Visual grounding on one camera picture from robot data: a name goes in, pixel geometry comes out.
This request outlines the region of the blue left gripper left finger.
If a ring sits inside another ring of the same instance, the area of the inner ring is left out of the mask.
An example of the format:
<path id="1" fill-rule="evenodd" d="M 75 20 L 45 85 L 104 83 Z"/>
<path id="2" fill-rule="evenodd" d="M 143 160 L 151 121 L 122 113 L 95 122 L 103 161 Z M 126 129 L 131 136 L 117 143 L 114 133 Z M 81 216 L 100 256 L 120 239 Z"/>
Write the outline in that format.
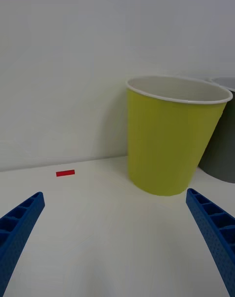
<path id="1" fill-rule="evenodd" d="M 0 296 L 44 207 L 44 195 L 37 192 L 0 219 Z"/>

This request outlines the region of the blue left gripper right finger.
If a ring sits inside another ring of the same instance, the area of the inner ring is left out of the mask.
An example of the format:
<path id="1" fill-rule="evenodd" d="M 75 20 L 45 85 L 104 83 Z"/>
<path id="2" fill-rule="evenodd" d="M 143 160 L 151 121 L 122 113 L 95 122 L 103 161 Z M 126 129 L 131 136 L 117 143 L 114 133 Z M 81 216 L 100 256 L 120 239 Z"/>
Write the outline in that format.
<path id="1" fill-rule="evenodd" d="M 192 188 L 187 190 L 186 204 L 229 296 L 235 296 L 235 218 Z"/>

